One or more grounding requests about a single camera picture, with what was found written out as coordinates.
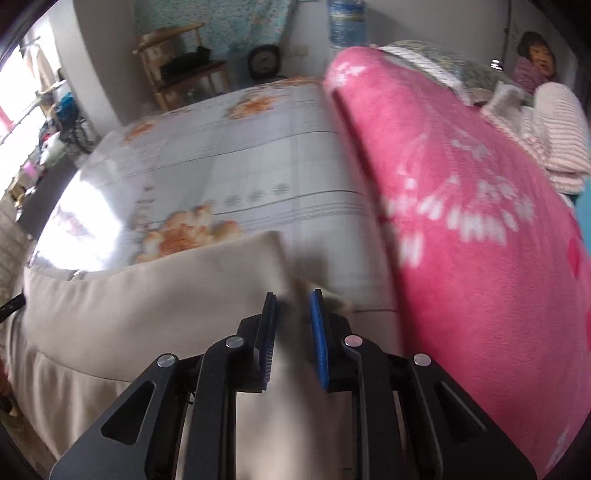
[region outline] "wooden chair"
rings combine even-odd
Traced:
[[[207,77],[212,93],[215,94],[216,89],[213,85],[212,74],[219,72],[222,77],[222,84],[225,93],[230,92],[230,84],[228,81],[228,73],[226,71],[226,60],[213,60],[205,65],[197,67],[184,75],[175,77],[173,79],[163,80],[160,76],[160,67],[167,61],[174,58],[171,40],[183,33],[195,30],[197,45],[203,46],[201,42],[201,35],[199,35],[199,28],[204,26],[204,23],[191,24],[186,27],[176,28],[162,28],[153,32],[152,34],[144,35],[143,40],[139,42],[137,50],[133,51],[134,55],[139,55],[144,65],[144,70],[154,91],[154,98],[158,106],[163,112],[173,110],[180,105],[172,105],[176,103],[172,100],[175,96],[178,97],[178,90],[188,85],[195,85],[201,78]],[[151,53],[154,48],[167,44],[168,53],[165,56],[160,54],[160,59],[151,59]]]

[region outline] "chair seat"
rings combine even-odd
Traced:
[[[185,80],[188,80],[192,77],[207,73],[207,72],[214,70],[214,69],[218,69],[220,66],[224,65],[225,63],[226,63],[226,60],[209,61],[205,65],[201,65],[199,67],[196,67],[187,73],[183,73],[182,75],[179,75],[177,77],[162,80],[162,81],[158,82],[156,85],[154,85],[154,91],[160,92],[160,91],[165,90],[167,88],[173,87],[173,86],[178,85],[179,83],[184,82]]]

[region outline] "black hair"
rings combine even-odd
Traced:
[[[548,42],[546,42],[544,37],[542,37],[542,35],[540,35],[537,32],[525,32],[523,34],[523,36],[521,37],[521,41],[519,42],[519,45],[517,45],[517,53],[521,57],[525,57],[526,59],[531,61],[530,47],[534,45],[541,45],[543,47],[546,47],[549,50],[550,55],[552,55],[554,65],[556,65],[556,57],[554,56],[554,52],[552,52],[550,45],[548,45]]]

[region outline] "water bottle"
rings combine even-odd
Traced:
[[[330,45],[334,50],[367,45],[365,2],[329,0]]]

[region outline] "mattress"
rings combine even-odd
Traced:
[[[32,263],[123,267],[174,214],[206,206],[241,234],[280,231],[295,274],[351,301],[353,329],[401,353],[385,248],[343,140],[321,87],[304,78],[144,119],[82,161]]]

